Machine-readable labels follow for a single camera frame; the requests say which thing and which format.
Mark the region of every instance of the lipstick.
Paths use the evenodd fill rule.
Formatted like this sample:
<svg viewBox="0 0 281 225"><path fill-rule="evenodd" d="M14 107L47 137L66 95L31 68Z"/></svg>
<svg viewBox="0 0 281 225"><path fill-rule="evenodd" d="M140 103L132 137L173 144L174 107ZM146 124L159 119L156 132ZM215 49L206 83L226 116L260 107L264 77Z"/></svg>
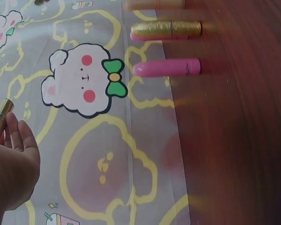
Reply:
<svg viewBox="0 0 281 225"><path fill-rule="evenodd" d="M141 77L188 76L201 72L199 59L157 60L137 64L133 73Z"/></svg>
<svg viewBox="0 0 281 225"><path fill-rule="evenodd" d="M13 109L14 109L13 102L7 98L3 99L1 106L0 106L0 137L3 133L3 131L7 127L6 115L7 115L7 113L11 112Z"/></svg>
<svg viewBox="0 0 281 225"><path fill-rule="evenodd" d="M134 24L130 38L134 41L189 40L201 34L201 22L154 21Z"/></svg>
<svg viewBox="0 0 281 225"><path fill-rule="evenodd" d="M126 11L145 9L183 9L185 0L126 0Z"/></svg>

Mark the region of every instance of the plastic tablecloth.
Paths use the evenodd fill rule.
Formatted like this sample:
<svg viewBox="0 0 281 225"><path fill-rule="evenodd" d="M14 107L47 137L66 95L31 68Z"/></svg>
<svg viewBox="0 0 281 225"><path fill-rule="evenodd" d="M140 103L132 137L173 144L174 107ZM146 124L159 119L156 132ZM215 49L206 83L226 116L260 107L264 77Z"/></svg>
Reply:
<svg viewBox="0 0 281 225"><path fill-rule="evenodd" d="M41 176L4 225L189 225L170 82L132 66L162 60L133 42L120 0L0 1L0 101L37 138Z"/></svg>

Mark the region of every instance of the gold lipstick tube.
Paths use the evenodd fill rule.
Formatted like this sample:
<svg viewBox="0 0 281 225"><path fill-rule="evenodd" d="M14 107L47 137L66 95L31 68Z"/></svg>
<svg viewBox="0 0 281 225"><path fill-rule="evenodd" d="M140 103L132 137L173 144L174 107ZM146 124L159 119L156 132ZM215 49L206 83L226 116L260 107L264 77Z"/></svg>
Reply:
<svg viewBox="0 0 281 225"><path fill-rule="evenodd" d="M182 40L202 34L201 22L155 21L136 23L131 27L132 40Z"/></svg>
<svg viewBox="0 0 281 225"><path fill-rule="evenodd" d="M3 99L0 106L0 137L7 127L6 115L8 112L11 112L14 109L14 104L11 100L5 98Z"/></svg>

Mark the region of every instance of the wooden table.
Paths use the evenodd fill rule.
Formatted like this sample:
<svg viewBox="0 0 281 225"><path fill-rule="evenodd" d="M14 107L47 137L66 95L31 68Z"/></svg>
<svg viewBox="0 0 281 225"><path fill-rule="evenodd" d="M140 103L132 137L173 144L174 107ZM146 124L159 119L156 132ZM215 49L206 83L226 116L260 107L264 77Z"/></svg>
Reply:
<svg viewBox="0 0 281 225"><path fill-rule="evenodd" d="M200 58L171 79L193 225L281 225L281 0L190 0L159 18L201 20L203 36L164 43Z"/></svg>

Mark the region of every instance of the palm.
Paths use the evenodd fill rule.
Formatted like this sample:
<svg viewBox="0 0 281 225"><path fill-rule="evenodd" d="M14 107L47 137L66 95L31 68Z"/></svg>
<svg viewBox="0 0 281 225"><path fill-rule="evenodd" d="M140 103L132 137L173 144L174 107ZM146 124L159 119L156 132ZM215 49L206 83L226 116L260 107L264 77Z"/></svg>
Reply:
<svg viewBox="0 0 281 225"><path fill-rule="evenodd" d="M7 115L0 144L0 200L6 210L13 210L30 199L38 181L39 150L31 129L13 113Z"/></svg>

